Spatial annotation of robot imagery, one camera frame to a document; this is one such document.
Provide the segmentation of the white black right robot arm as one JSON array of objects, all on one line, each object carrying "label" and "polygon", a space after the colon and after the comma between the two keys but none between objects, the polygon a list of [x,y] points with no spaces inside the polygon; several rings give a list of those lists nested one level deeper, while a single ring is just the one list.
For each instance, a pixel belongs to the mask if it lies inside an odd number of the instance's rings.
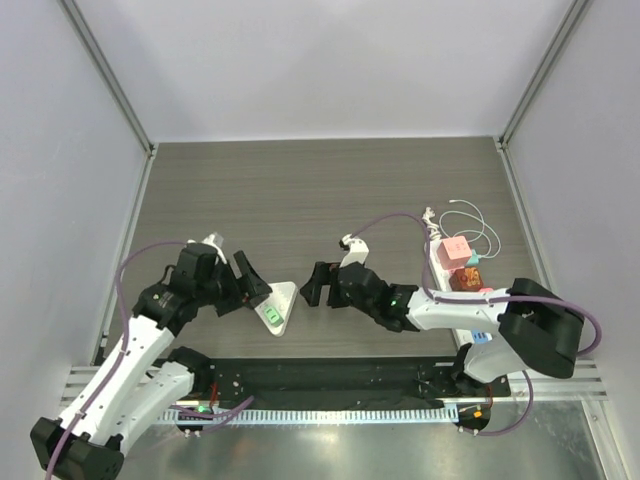
[{"label": "white black right robot arm", "polygon": [[391,332],[489,334],[488,341],[461,346],[446,370],[443,386],[461,395],[480,395],[496,379],[522,370],[556,379],[574,373],[584,317],[532,280],[518,278],[508,289],[485,293],[437,293],[387,283],[362,263],[318,262],[301,295],[316,307],[324,287],[329,307],[352,307]]}]

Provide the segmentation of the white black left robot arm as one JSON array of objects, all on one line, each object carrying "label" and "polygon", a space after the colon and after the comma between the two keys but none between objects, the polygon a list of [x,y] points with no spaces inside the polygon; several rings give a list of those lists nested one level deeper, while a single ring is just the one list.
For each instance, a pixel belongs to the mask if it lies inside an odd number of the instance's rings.
[{"label": "white black left robot arm", "polygon": [[231,265],[213,237],[183,244],[175,264],[122,308],[122,335],[80,394],[55,419],[30,432],[48,479],[114,479],[133,445],[179,399],[198,400],[212,387],[207,356],[176,349],[150,380],[158,356],[205,307],[219,316],[270,305],[272,287],[238,251]]}]

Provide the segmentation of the green USB charger plug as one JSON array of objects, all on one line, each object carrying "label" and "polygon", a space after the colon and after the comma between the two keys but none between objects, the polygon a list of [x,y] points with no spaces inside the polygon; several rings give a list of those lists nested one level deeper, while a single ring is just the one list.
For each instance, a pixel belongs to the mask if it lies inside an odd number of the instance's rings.
[{"label": "green USB charger plug", "polygon": [[264,310],[265,316],[270,326],[277,327],[284,322],[283,317],[275,308],[269,307]]}]

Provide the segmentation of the white triangular power socket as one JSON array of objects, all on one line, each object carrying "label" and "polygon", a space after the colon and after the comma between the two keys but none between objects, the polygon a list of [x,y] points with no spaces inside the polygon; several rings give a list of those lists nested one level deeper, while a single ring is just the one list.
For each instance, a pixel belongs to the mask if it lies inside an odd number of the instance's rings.
[{"label": "white triangular power socket", "polygon": [[[275,337],[281,337],[284,335],[295,300],[298,294],[298,287],[294,282],[277,282],[269,283],[269,286],[273,290],[267,300],[259,304],[254,311],[261,319],[268,331]],[[264,310],[266,308],[275,308],[279,311],[283,317],[284,322],[277,326],[270,326],[265,316]]]}]

